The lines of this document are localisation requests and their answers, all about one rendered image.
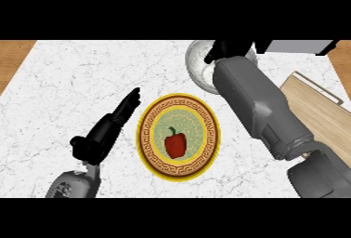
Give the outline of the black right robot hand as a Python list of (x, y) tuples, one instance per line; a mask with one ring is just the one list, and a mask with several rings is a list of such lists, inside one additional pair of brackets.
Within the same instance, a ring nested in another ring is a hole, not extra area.
[(212, 47), (205, 55), (205, 63), (231, 58), (236, 56), (245, 56), (252, 46), (251, 40), (215, 40)]

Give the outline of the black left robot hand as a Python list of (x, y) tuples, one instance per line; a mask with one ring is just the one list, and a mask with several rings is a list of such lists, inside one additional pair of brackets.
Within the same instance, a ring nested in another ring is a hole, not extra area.
[(108, 113), (84, 137), (75, 136), (69, 145), (72, 156), (90, 165), (99, 165), (108, 157), (121, 129), (140, 105), (140, 88), (136, 87), (122, 99), (115, 111)]

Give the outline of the white marble bowl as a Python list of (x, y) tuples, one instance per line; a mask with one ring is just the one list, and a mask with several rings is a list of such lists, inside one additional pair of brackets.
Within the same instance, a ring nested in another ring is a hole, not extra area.
[(248, 95), (261, 95), (264, 75), (258, 69), (255, 53), (205, 63), (205, 55), (215, 40), (195, 40), (186, 50), (186, 70), (196, 86), (208, 93), (220, 95), (226, 90)]

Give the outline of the yellow brown patterned plate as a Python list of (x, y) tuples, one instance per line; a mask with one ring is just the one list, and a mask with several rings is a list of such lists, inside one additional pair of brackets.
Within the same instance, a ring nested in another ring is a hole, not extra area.
[(183, 93), (159, 97), (140, 117), (136, 144), (161, 179), (181, 182), (202, 175), (221, 145), (218, 120), (203, 101)]

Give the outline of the grey flat appliance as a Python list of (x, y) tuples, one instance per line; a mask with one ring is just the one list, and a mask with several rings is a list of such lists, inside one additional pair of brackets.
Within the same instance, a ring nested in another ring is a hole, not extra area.
[(338, 40), (257, 40), (257, 53), (308, 53), (324, 56), (335, 49)]

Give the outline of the red bell pepper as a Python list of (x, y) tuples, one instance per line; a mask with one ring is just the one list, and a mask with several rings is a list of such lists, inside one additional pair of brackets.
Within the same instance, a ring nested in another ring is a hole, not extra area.
[(168, 128), (171, 136), (165, 138), (165, 152), (171, 159), (183, 157), (186, 155), (186, 135), (175, 131), (171, 126)]

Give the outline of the pale wooden cutting board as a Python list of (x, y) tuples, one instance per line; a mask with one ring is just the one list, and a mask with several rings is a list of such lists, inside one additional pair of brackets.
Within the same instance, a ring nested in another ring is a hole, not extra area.
[(289, 109), (320, 141), (351, 167), (351, 112), (342, 100), (299, 72), (290, 73), (280, 90)]

